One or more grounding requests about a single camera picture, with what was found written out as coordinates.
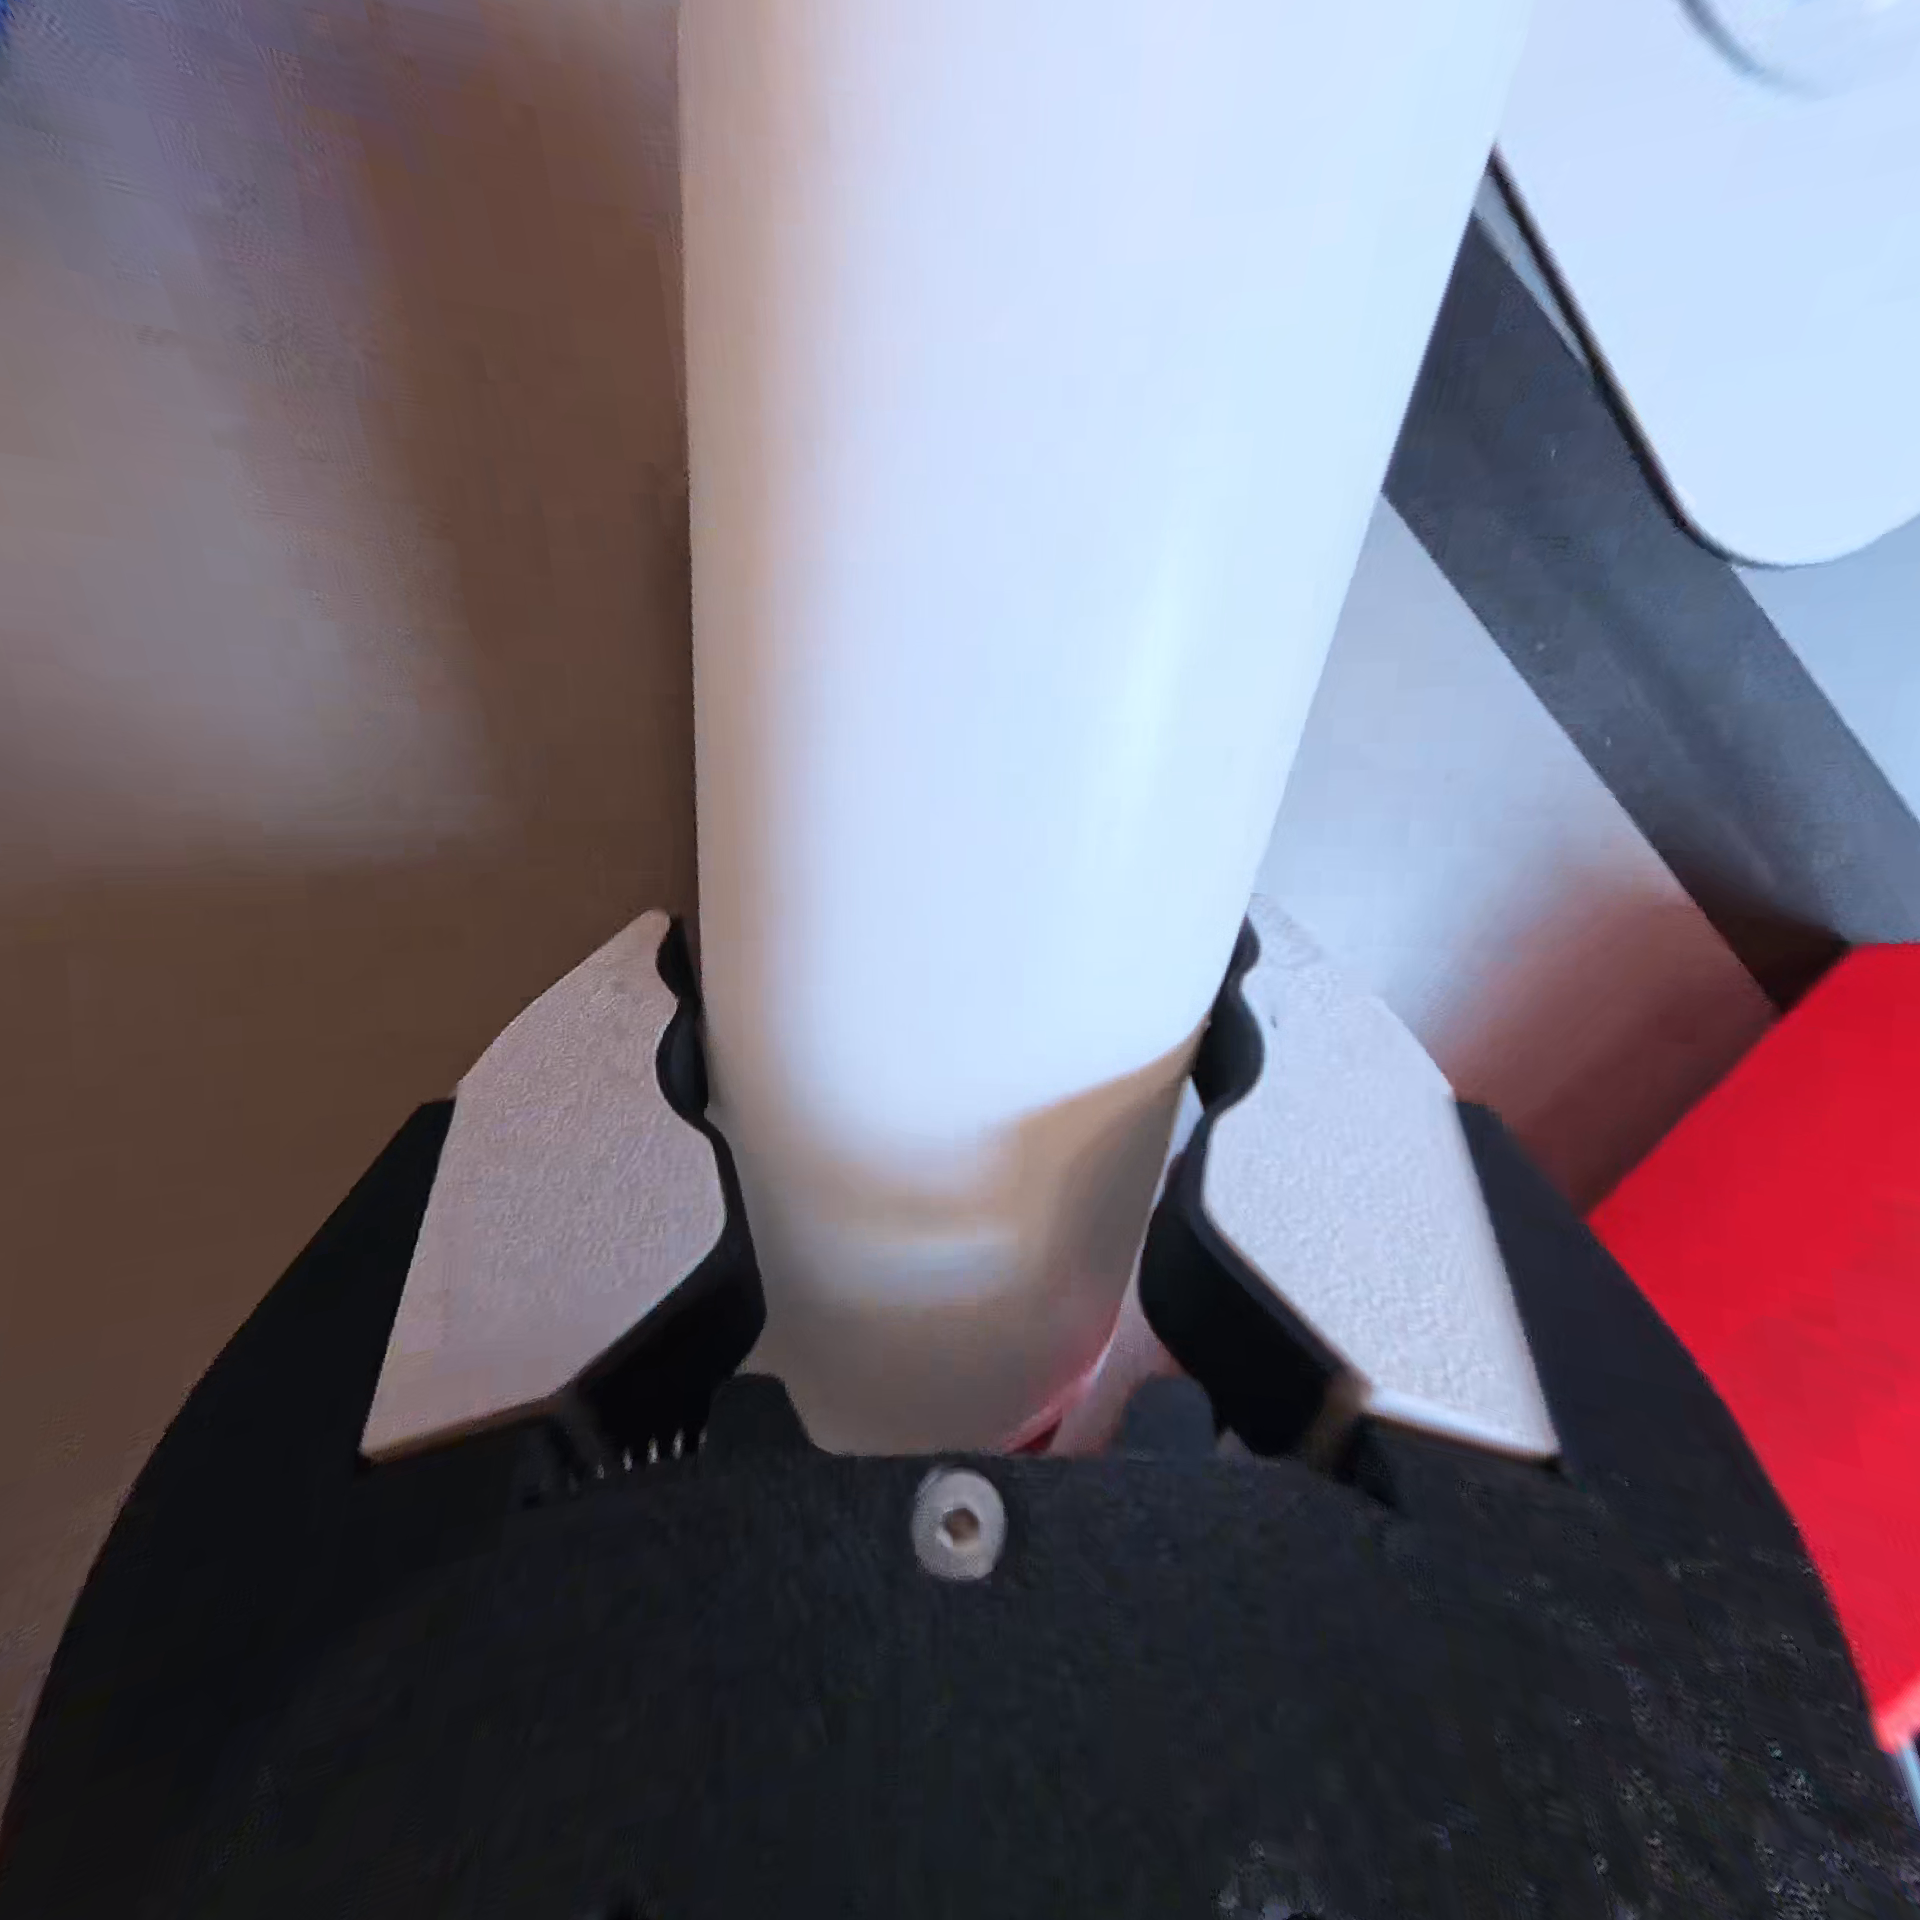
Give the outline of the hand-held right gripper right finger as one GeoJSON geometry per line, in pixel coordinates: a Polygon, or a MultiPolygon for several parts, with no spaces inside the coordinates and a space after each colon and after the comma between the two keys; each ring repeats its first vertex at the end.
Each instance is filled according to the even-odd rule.
{"type": "Polygon", "coordinates": [[[1164,1351],[1256,1455],[1335,1460],[1360,1421],[1559,1452],[1448,1076],[1269,897],[1191,1060],[1197,1116],[1141,1255],[1164,1351]]]}

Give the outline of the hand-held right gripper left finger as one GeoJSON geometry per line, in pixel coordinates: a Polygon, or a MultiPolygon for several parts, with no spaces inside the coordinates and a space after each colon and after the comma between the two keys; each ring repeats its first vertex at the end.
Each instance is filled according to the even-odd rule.
{"type": "Polygon", "coordinates": [[[461,1076],[362,1448],[541,1419],[584,1463],[681,1455],[763,1318],[687,928],[649,910],[461,1076]]]}

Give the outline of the red storage bin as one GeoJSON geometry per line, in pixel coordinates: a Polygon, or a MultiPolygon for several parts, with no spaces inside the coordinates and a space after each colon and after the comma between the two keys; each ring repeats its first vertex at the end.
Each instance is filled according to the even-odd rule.
{"type": "Polygon", "coordinates": [[[1919,1728],[1919,947],[1850,951],[1592,1211],[1919,1728]]]}

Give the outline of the white board stand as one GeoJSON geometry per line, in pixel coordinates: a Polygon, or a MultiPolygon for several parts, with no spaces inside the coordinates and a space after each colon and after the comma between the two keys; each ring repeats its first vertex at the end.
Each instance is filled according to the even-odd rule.
{"type": "Polygon", "coordinates": [[[1843,560],[1919,511],[1919,5],[1540,1],[1504,180],[1671,502],[1843,560]]]}

